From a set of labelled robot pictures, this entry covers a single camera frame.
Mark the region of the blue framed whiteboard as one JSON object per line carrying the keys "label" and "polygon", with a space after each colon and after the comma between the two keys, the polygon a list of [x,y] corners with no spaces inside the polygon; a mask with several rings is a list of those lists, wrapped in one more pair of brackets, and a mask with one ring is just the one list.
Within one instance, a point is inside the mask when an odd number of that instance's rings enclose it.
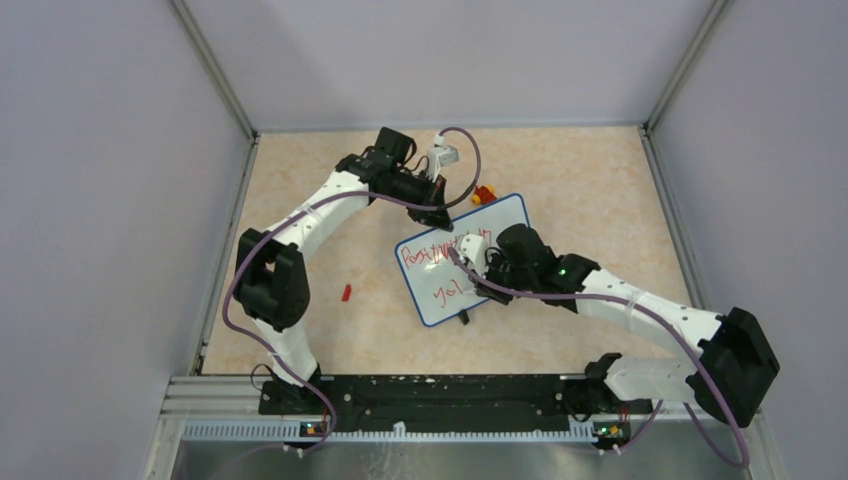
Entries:
{"label": "blue framed whiteboard", "polygon": [[423,326],[434,327],[487,301],[451,261],[449,249],[469,234],[493,246],[503,230],[518,223],[529,225],[529,216],[523,196],[512,193],[456,217],[451,232],[431,228],[395,246],[398,266]]}

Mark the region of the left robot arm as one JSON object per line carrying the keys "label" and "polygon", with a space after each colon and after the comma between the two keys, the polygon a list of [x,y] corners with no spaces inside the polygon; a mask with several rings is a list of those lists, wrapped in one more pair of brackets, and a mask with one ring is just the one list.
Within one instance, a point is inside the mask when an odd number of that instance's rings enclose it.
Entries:
{"label": "left robot arm", "polygon": [[246,230],[237,245],[236,278],[228,298],[236,301],[259,329],[268,348],[272,374],[282,384],[283,401],[297,413],[319,404],[314,379],[319,365],[312,354],[302,319],[311,293],[306,264],[346,220],[377,199],[396,199],[417,223],[450,231],[441,170],[459,159],[458,150],[437,135],[427,150],[424,169],[407,165],[416,153],[414,139],[382,128],[375,143],[349,154],[298,209],[264,231]]}

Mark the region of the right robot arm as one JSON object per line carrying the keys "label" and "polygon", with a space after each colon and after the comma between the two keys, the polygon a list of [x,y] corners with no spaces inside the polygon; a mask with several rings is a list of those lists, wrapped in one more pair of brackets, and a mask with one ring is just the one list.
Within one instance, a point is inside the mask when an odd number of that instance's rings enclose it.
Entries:
{"label": "right robot arm", "polygon": [[589,404],[612,412],[624,401],[670,400],[698,405],[716,420],[748,427],[780,371],[752,313],[721,314],[640,289],[578,254],[557,255],[524,224],[494,243],[471,235],[459,253],[480,275],[477,294],[508,304],[519,292],[616,324],[670,352],[666,359],[607,353],[585,374]]}

